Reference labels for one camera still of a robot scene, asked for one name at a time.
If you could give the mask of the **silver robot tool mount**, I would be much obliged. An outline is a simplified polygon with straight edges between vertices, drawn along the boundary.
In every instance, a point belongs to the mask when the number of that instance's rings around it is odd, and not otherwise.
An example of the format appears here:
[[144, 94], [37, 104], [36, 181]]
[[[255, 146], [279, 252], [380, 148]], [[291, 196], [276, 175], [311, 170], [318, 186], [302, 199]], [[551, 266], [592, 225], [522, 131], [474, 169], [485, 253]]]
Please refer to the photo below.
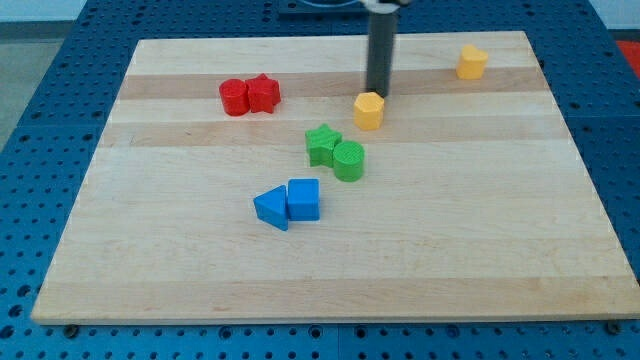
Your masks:
[[412, 0], [360, 0], [362, 5], [372, 13], [391, 14], [402, 7], [407, 7]]

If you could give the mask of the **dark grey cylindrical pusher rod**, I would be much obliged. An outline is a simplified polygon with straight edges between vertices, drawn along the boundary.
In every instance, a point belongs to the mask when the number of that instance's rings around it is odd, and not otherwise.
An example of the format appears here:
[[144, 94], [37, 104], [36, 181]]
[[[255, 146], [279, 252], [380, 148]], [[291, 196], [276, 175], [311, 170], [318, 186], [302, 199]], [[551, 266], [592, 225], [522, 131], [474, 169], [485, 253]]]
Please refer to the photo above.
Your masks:
[[389, 94], [397, 24], [396, 12], [369, 14], [365, 88], [382, 98]]

